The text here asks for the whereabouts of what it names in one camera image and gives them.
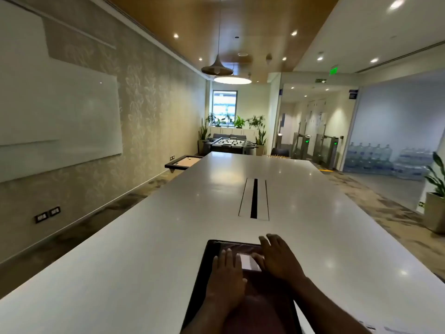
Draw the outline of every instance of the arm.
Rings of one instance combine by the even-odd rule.
[[[291,289],[312,329],[317,334],[369,334],[369,331],[351,315],[338,307],[304,275],[298,260],[280,236],[268,234],[269,241],[259,237],[264,258],[254,253],[252,257],[262,271],[283,280]]]
[[[222,250],[213,258],[203,305],[181,334],[220,334],[226,317],[243,300],[246,282],[239,254],[234,263],[232,251]]]

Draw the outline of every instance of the window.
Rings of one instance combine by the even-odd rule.
[[[222,120],[229,114],[232,120],[236,115],[236,98],[238,91],[213,91],[213,108],[212,112],[215,115],[215,120]]]

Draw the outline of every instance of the beige planter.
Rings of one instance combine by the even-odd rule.
[[[426,194],[423,223],[434,233],[445,233],[445,199],[430,192]]]
[[[256,149],[256,155],[262,156],[264,154],[264,145],[258,145],[258,149]]]
[[[198,154],[203,154],[203,151],[204,151],[204,142],[205,141],[201,141],[201,140],[198,140],[197,141],[197,148],[198,148]]]

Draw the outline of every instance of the person's left hand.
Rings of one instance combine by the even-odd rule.
[[[239,254],[234,263],[231,249],[222,250],[219,258],[213,258],[206,300],[214,302],[227,315],[242,302],[246,283],[247,279],[242,278]]]

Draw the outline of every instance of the forearm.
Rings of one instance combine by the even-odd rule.
[[[192,322],[181,334],[220,334],[227,315],[217,303],[205,299]]]
[[[317,334],[369,334],[309,279],[291,284],[293,298]]]

